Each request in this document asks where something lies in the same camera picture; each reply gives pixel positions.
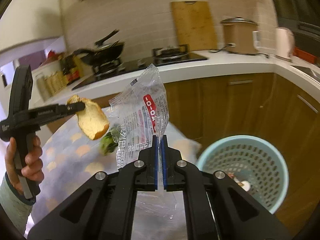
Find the light green sleeve forearm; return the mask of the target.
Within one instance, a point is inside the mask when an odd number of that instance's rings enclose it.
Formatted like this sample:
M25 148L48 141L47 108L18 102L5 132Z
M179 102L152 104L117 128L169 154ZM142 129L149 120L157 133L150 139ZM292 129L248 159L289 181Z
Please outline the light green sleeve forearm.
M26 199L24 194L19 194L12 186L8 174L5 173L1 184L0 200L1 206L13 225L24 235L36 197Z

